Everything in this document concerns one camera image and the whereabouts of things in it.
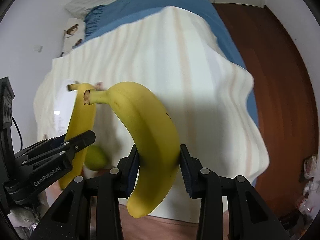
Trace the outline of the green apple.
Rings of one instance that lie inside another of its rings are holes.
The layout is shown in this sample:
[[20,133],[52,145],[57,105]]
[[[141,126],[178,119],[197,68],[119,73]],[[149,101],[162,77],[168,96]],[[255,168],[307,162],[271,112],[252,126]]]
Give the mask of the green apple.
[[91,145],[87,148],[84,165],[89,170],[99,171],[107,167],[108,158],[101,147],[97,145]]

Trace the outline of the blue bed sheet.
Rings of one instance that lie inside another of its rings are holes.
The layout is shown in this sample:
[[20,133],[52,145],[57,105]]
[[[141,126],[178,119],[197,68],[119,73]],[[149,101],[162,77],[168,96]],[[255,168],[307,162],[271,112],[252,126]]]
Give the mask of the blue bed sheet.
[[253,77],[207,0],[119,0],[80,47],[94,81],[139,83],[168,110],[180,141],[217,174],[255,180],[268,167]]

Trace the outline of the yellow banana with long stem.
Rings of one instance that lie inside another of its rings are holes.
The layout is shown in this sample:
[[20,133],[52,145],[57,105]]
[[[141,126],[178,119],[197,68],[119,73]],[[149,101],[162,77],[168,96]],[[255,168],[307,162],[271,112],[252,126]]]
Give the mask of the yellow banana with long stem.
[[127,201],[134,218],[150,214],[170,191],[178,172],[179,135],[163,103],[136,82],[84,92],[84,104],[104,103],[129,131],[139,153],[139,175]]

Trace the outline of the brown leather blanket label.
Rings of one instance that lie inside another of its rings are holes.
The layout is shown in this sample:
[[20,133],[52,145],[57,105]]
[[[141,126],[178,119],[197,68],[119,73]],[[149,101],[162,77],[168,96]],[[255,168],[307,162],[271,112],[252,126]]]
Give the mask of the brown leather blanket label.
[[95,88],[95,90],[99,90],[99,91],[104,90],[103,83],[102,83],[102,82],[97,82],[97,83],[94,85],[94,88]]

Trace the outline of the white wall switch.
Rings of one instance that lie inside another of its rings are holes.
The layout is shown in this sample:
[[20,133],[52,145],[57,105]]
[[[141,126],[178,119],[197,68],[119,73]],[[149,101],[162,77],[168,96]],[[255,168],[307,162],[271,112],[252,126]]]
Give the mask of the white wall switch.
[[38,53],[41,53],[42,50],[43,50],[43,46],[41,46],[41,45],[35,45],[35,46],[34,46],[34,50],[35,50],[36,52],[38,52]]

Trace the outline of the white floral plate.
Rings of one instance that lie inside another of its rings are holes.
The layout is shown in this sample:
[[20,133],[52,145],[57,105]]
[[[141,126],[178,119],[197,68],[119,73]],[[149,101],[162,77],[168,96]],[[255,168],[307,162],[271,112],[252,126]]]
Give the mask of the white floral plate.
[[68,85],[74,83],[75,80],[62,80],[54,96],[53,137],[59,137],[67,132],[77,95],[75,90],[69,91]]

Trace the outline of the teddy bear print pillow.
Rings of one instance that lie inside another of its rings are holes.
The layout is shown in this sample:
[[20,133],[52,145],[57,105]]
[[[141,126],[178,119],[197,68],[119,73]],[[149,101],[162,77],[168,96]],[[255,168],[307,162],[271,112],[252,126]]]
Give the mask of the teddy bear print pillow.
[[86,24],[77,18],[70,18],[63,33],[63,46],[61,57],[70,53],[75,47],[85,39]]

